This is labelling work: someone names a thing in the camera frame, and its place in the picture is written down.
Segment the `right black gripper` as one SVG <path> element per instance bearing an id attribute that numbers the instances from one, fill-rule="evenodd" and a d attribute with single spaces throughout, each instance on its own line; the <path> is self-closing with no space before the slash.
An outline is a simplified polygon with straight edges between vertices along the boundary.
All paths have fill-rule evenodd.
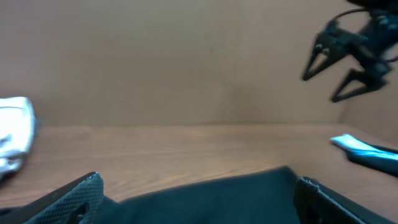
<path id="1" fill-rule="evenodd" d="M 367 12 L 368 23 L 355 33 L 340 28 L 338 19 L 355 12 Z M 317 34 L 302 80 L 308 81 L 351 55 L 364 71 L 350 70 L 330 100 L 337 103 L 378 91 L 387 84 L 383 76 L 391 71 L 389 64 L 397 60 L 384 58 L 384 53 L 396 43 L 396 10 L 353 9 L 343 12 L 328 21 L 325 28 Z"/>

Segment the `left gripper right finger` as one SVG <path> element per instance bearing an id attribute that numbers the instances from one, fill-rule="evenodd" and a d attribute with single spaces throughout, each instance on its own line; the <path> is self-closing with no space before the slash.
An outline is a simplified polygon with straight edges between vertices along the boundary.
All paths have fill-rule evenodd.
<path id="1" fill-rule="evenodd" d="M 294 206 L 300 223 L 393 224 L 309 177 L 298 179 Z"/>

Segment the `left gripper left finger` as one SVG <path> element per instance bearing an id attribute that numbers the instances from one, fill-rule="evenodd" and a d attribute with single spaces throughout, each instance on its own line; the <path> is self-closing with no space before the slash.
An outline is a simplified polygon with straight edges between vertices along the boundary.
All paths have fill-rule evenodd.
<path id="1" fill-rule="evenodd" d="M 90 172 L 38 200 L 1 217 L 1 224 L 89 224 L 103 201 L 104 183 Z"/>

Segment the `black t-shirt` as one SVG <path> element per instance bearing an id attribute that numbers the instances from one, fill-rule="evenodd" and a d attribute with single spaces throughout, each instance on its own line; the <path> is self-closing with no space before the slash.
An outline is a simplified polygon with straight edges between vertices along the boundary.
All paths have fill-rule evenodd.
<path id="1" fill-rule="evenodd" d="M 288 167 L 152 192 L 115 203 L 105 199 L 96 223 L 298 223 L 297 176 Z"/>

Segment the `light blue printed shirt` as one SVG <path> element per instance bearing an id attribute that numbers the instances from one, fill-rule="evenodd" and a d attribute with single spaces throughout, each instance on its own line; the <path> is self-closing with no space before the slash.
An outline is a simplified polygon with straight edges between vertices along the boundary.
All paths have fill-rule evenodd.
<path id="1" fill-rule="evenodd" d="M 397 160 L 397 150 L 368 144 L 350 134 L 332 137 L 330 142 L 349 155 Z"/>

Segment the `folded beige trousers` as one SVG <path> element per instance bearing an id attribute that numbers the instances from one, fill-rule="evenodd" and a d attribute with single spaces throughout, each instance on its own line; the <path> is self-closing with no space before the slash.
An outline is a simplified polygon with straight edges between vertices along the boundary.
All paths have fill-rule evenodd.
<path id="1" fill-rule="evenodd" d="M 1 178 L 17 172 L 30 152 L 36 118 L 30 99 L 1 99 Z"/>

